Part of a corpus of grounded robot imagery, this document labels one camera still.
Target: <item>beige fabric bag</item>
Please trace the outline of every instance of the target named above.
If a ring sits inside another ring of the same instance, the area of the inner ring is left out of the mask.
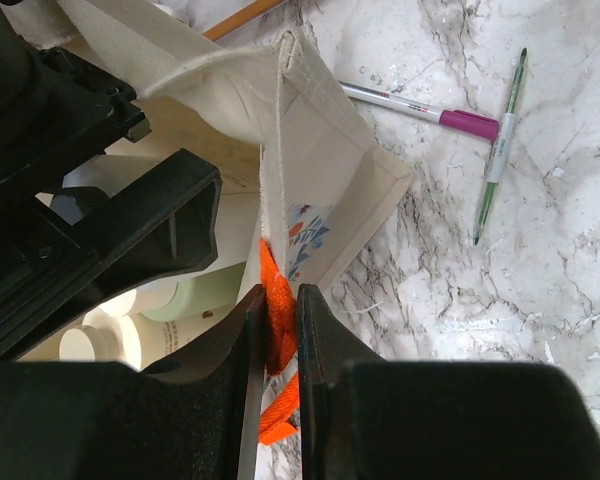
[[[260,145],[261,224],[243,291],[259,282],[260,236],[295,289],[327,288],[406,193],[412,170],[376,144],[298,32],[221,49],[146,0],[58,3],[140,100],[171,96],[223,134]]]

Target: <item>marble countertop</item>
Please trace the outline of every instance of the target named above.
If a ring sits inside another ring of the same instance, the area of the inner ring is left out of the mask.
[[[194,17],[202,3],[189,0]],[[495,118],[528,47],[510,163],[477,247],[490,145],[358,104],[417,180],[329,300],[388,359],[556,365],[600,432],[600,0],[299,0],[222,43],[268,42],[285,24],[341,80]],[[300,475],[297,438],[260,448],[257,478]]]

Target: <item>marker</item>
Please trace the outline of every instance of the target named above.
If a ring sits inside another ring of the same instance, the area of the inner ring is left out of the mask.
[[[493,199],[498,189],[498,184],[502,179],[504,173],[504,167],[507,165],[507,158],[509,157],[509,147],[511,146],[511,140],[513,139],[513,129],[516,124],[516,103],[518,101],[518,94],[522,87],[522,77],[524,76],[524,64],[527,60],[527,49],[523,48],[520,54],[520,61],[516,67],[516,73],[513,77],[513,84],[511,86],[511,93],[509,94],[509,102],[507,103],[507,112],[502,116],[500,122],[500,131],[498,132],[498,138],[491,147],[491,159],[489,160],[489,173],[487,174],[487,186],[482,196],[482,206],[480,208],[480,215],[478,216],[478,222],[476,224],[476,233],[473,237],[473,244],[477,245],[480,241],[480,237],[484,232],[484,228],[493,206]]]
[[[350,98],[373,103],[381,107],[390,108],[397,112],[406,113],[417,118],[422,118],[433,123],[439,123],[447,127],[462,130],[493,142],[498,135],[498,121],[482,117],[475,113],[463,112],[462,110],[444,110],[432,107],[424,103],[407,100],[406,98],[391,95],[390,93],[378,92],[370,88],[358,87],[350,83],[340,82],[345,93]]]

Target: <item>orange fabric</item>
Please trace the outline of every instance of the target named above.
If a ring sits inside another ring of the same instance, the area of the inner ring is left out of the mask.
[[[296,300],[291,286],[280,273],[269,246],[260,240],[260,264],[262,285],[267,296],[269,317],[269,344],[267,345],[266,366],[269,375],[279,375],[287,367],[298,349],[295,328]],[[289,424],[289,417],[300,406],[298,374],[260,417],[260,442],[265,445],[282,440],[297,432]]]

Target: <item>purple marker cap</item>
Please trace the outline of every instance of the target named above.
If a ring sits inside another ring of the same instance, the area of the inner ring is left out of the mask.
[[[491,142],[495,142],[498,136],[499,125],[497,120],[482,117],[475,113],[463,112],[462,110],[443,111],[440,115],[440,124],[486,138]]]

